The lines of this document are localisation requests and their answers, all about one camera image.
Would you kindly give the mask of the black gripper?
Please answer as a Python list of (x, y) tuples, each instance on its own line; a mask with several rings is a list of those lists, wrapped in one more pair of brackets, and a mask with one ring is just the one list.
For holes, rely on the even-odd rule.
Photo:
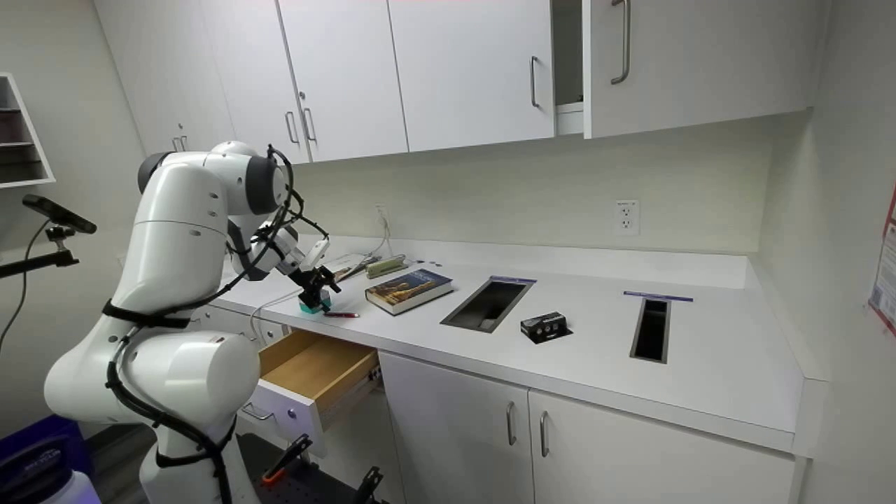
[(332, 270), (325, 266), (307, 268), (307, 270), (290, 270), (290, 279), (301, 287), (298, 304), (301, 310), (318, 310), (321, 290), (326, 296), (340, 293), (340, 286), (335, 282)]

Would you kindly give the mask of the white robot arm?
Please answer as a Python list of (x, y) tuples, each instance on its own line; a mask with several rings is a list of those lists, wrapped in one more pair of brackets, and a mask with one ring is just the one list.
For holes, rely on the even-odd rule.
[(242, 336), (196, 329), (191, 315), (228, 287), (224, 270), (279, 270), (298, 286), (304, 310), (331, 308), (332, 273), (296, 247), (293, 167), (276, 149), (228, 139), (149, 156), (137, 188), (118, 287), (90, 332), (52, 360), (45, 403), (70, 419), (149, 426), (140, 487), (151, 504), (256, 504), (234, 419), (259, 354)]

